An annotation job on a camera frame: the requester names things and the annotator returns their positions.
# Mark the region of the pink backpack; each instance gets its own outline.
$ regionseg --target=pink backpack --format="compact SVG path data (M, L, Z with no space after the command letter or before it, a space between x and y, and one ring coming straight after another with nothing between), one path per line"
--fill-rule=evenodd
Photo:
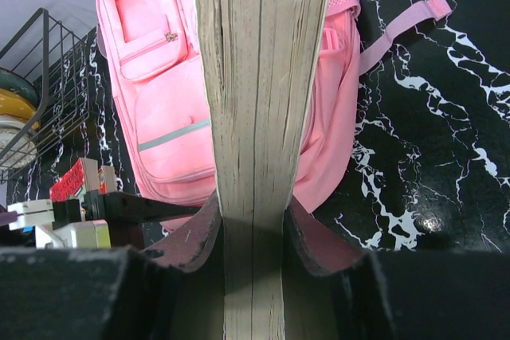
M144 197L201 205L214 191L214 155L194 0L96 0L99 42L135 178ZM359 0L329 0L294 195L310 213L341 181L354 140L358 77L400 33L451 12L413 4L361 54ZM175 229L185 218L164 222Z

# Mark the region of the zipper pull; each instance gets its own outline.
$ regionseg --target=zipper pull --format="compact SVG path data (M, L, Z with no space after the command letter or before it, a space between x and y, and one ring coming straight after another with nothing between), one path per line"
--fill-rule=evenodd
M168 42L174 41L175 39L177 39L177 33L171 32L165 33L165 39L167 39Z

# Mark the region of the backpack front pocket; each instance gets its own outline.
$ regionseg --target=backpack front pocket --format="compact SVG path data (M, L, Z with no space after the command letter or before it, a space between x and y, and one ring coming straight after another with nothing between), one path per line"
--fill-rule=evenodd
M154 182L214 175L209 105L200 57L150 81L135 102L140 164Z
M103 0L119 74L142 81L187 56L178 0Z

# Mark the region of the black tabletop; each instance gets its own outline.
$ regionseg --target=black tabletop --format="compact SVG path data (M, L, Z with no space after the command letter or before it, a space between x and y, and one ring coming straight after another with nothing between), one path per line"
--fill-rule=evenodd
M368 46L412 2L361 0ZM360 78L355 145L347 173L315 217L364 248L510 249L510 0L448 0L447 20L396 40ZM10 201L48 189L87 155L136 193L107 63L88 35L83 73L99 111L57 151L10 182ZM164 232L147 224L147 242Z

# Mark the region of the yellow object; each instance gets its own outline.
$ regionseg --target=yellow object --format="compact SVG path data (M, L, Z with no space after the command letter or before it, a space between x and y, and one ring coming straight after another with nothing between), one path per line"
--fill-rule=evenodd
M110 230L108 229L108 223L106 221L92 221L96 228L96 242L97 248L111 248L112 242L110 242Z
M11 91L0 89L0 115L10 115L26 123L35 115L35 112L35 107L23 97ZM36 130L38 128L39 122L36 122L32 129Z

